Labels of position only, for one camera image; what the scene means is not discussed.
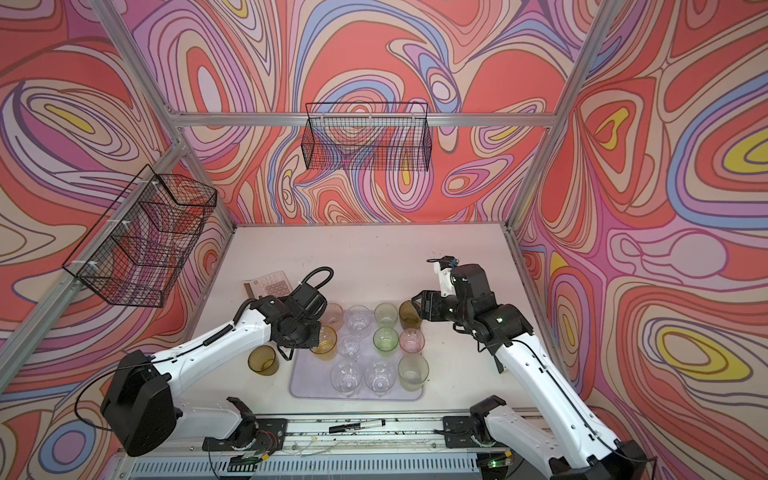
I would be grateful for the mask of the yellow transparent cup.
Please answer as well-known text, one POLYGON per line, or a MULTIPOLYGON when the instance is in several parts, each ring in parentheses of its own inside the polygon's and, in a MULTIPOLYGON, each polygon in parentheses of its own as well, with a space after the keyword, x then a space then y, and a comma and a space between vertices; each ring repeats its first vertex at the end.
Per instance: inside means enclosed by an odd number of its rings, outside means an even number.
POLYGON ((336 355, 337 332, 333 327, 323 325, 319 332, 319 343, 310 349, 321 361, 330 361, 336 355))

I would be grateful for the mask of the peach transparent cup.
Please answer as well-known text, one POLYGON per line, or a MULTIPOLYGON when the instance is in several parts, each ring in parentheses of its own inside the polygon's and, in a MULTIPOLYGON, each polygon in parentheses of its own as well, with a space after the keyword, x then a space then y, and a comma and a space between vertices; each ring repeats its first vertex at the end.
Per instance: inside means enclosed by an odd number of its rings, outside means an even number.
POLYGON ((337 303, 329 303, 320 319, 324 326, 338 332, 344 326, 344 309, 337 303))

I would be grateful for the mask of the small clear cup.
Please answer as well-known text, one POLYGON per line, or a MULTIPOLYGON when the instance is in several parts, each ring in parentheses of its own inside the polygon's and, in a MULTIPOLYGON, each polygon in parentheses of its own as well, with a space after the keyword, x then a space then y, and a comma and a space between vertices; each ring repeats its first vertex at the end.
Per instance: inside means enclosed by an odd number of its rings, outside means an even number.
POLYGON ((360 339, 354 335, 346 335, 337 341, 337 353, 345 359, 355 359, 361 351, 360 339))

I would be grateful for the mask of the dark olive textured cup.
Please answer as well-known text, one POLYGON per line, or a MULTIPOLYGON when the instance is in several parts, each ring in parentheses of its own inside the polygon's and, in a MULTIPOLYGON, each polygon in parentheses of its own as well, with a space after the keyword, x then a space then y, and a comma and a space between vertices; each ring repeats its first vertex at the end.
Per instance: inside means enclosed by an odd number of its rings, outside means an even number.
POLYGON ((421 318, 410 300, 404 301, 398 309, 400 324, 403 330, 420 329, 421 318))

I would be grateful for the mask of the pink transparent cup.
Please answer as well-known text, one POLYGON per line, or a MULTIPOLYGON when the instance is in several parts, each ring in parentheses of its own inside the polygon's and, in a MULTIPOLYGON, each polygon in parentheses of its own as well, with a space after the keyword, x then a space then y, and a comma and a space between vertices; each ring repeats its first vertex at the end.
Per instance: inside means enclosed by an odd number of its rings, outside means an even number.
POLYGON ((426 340, 420 329, 407 328, 400 334, 400 348, 407 354, 420 354, 424 349, 425 344, 426 340))

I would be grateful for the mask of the pale green frosted large cup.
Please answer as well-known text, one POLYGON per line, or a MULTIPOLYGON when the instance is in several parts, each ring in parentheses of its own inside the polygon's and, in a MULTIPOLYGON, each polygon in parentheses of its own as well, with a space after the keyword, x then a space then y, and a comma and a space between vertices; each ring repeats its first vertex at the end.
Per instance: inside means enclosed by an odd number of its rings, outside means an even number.
POLYGON ((406 391, 420 389, 426 383, 429 373, 429 363, 420 354, 406 354, 398 363, 400 385, 406 391))

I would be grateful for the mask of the bright green cup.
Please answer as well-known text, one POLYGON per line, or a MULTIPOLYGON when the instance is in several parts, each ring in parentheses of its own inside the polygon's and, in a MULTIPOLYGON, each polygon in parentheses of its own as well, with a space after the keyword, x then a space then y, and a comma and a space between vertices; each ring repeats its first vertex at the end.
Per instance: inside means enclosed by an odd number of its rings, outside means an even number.
POLYGON ((376 352, 382 357, 393 355, 399 347, 399 334, 389 326, 378 328, 372 337, 376 352))

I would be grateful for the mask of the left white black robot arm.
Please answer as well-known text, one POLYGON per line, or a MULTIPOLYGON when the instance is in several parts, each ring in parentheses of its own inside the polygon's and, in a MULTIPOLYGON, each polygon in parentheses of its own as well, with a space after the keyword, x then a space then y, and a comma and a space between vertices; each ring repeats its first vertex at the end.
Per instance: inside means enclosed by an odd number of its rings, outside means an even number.
POLYGON ((132 352, 112 377, 101 415, 130 457, 187 438, 246 448, 258 423, 241 399, 227 393, 223 401, 201 406, 185 400, 185 392, 236 356, 268 343, 317 347, 327 305, 318 288, 302 283, 284 297, 244 301, 232 320, 177 347, 152 355, 132 352))

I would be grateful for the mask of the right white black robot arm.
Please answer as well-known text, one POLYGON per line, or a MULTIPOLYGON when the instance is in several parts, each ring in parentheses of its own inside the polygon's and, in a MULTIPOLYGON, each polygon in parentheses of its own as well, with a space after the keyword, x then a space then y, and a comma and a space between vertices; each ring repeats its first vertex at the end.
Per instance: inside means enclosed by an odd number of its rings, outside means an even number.
POLYGON ((478 264, 453 256, 431 259, 436 290, 411 299, 419 317, 449 322, 489 353, 498 372, 519 383, 547 422, 542 430, 491 395, 469 410, 468 436, 502 444, 548 479, 640 479, 650 463, 634 440, 622 441, 584 403, 554 366, 532 324, 511 304, 501 304, 478 264))

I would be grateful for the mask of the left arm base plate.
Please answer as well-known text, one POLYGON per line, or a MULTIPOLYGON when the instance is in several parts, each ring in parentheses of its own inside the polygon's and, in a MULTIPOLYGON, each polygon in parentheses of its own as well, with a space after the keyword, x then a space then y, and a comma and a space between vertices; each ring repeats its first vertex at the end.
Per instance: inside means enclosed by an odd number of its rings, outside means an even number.
POLYGON ((205 437, 205 452, 274 453, 283 448, 288 420, 285 418, 256 418, 243 420, 225 439, 205 437))

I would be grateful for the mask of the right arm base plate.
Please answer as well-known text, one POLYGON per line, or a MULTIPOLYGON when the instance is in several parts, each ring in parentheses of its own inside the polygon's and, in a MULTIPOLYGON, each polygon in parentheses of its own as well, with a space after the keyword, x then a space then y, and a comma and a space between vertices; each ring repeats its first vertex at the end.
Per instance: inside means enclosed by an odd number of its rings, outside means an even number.
POLYGON ((448 448, 511 448, 517 450, 523 442, 519 429, 505 419, 494 416, 445 416, 442 425, 433 430, 444 439, 448 448))

